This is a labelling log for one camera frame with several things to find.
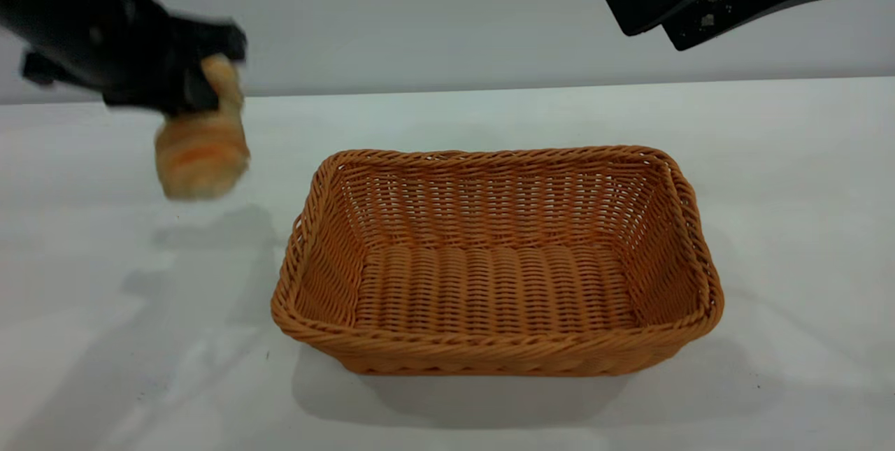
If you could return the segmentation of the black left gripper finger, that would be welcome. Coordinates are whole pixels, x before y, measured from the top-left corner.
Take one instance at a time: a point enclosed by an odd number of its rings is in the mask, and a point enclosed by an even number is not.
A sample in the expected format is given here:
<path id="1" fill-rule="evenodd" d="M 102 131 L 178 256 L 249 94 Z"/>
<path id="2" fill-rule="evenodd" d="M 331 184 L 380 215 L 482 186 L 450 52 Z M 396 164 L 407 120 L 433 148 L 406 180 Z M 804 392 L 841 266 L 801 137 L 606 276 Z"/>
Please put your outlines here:
<path id="1" fill-rule="evenodd" d="M 175 66 L 128 87 L 103 93 L 110 107 L 159 111 L 166 115 L 217 110 L 220 98 L 199 65 Z"/>
<path id="2" fill-rule="evenodd" d="M 196 59 L 223 55 L 236 64 L 246 62 L 248 39 L 236 22 L 210 22 L 172 17 L 171 27 L 177 46 Z"/>

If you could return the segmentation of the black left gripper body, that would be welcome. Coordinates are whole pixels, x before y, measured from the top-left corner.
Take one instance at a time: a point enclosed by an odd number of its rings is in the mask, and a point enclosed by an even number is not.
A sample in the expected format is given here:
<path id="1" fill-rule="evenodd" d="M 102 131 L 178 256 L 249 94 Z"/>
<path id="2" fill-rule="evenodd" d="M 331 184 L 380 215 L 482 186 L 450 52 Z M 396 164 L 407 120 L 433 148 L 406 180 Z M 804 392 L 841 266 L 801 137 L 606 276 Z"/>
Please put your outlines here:
<path id="1" fill-rule="evenodd" d="M 105 93 L 183 66 L 156 0 L 2 0 L 2 27 L 25 43 L 20 75 Z"/>

